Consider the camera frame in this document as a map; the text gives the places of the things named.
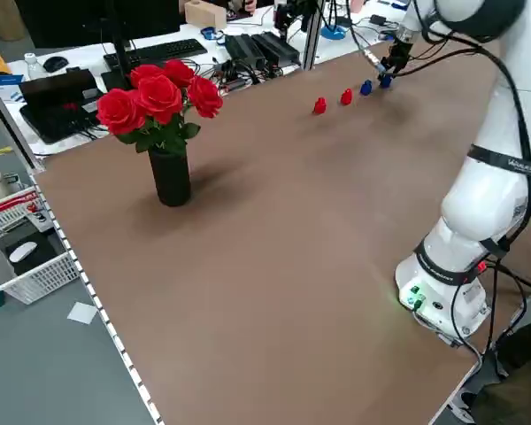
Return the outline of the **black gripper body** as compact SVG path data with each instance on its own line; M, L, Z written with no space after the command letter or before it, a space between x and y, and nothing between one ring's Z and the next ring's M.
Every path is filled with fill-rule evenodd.
M381 59L385 69L404 69L409 60L413 44L396 39L389 47L389 54Z

